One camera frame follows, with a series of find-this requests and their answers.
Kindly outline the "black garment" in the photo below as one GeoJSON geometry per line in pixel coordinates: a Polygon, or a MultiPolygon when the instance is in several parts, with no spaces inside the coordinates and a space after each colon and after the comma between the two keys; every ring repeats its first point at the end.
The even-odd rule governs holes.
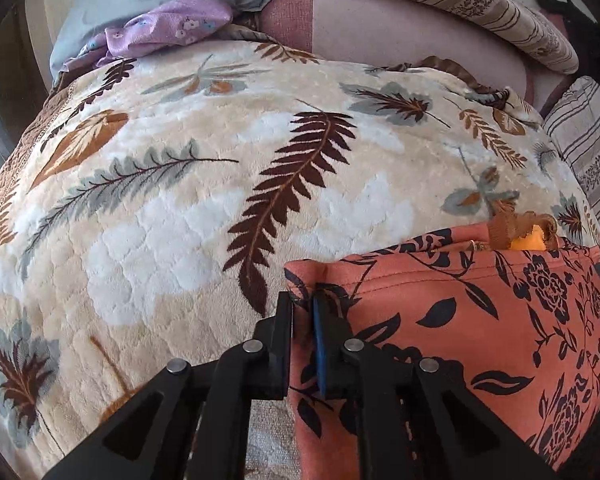
{"type": "Polygon", "coordinates": [[[600,84],[600,24],[581,12],[571,0],[535,0],[543,14],[570,41],[579,58],[578,77],[600,84]]]}

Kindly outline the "orange floral blouse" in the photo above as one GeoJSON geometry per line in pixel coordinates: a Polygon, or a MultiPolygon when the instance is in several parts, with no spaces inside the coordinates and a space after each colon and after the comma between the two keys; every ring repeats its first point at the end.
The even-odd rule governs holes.
{"type": "Polygon", "coordinates": [[[309,298],[396,362],[437,358],[553,469],[600,476],[600,249],[547,214],[498,214],[334,262],[285,266],[297,306],[291,403],[306,479],[352,479],[351,405],[321,403],[309,298]]]}

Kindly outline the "striped floral bedding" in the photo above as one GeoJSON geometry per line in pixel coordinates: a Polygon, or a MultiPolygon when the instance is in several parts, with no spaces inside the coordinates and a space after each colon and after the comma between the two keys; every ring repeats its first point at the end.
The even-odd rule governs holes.
{"type": "Polygon", "coordinates": [[[600,84],[577,79],[547,115],[544,130],[582,192],[562,194],[553,214],[573,243],[600,245],[600,84]]]}

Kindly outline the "purple floral cloth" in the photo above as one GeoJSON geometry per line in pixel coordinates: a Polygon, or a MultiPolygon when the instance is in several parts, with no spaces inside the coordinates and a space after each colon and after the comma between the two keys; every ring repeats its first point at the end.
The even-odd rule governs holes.
{"type": "Polygon", "coordinates": [[[59,73],[96,68],[119,58],[142,58],[166,47],[186,47],[212,36],[232,19],[232,8],[220,0],[171,0],[91,36],[76,55],[64,58],[59,73]]]}

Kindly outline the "cream leaf-pattern fleece blanket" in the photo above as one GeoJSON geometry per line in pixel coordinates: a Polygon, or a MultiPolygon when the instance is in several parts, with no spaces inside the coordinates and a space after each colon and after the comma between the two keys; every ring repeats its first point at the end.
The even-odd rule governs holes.
{"type": "MultiPolygon", "coordinates": [[[[0,170],[0,458],[39,479],[170,359],[209,362],[334,262],[581,195],[538,113],[456,67],[206,41],[51,96],[0,170]]],[[[250,479],[305,479],[291,403],[250,479]]]]}

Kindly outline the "pink mattress sheet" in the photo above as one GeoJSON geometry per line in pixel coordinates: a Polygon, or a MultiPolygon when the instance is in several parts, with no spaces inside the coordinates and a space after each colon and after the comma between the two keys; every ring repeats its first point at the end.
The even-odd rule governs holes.
{"type": "Polygon", "coordinates": [[[541,114],[573,82],[492,32],[407,0],[272,0],[257,23],[281,44],[326,60],[393,66],[449,58],[480,84],[513,88],[541,114]]]}

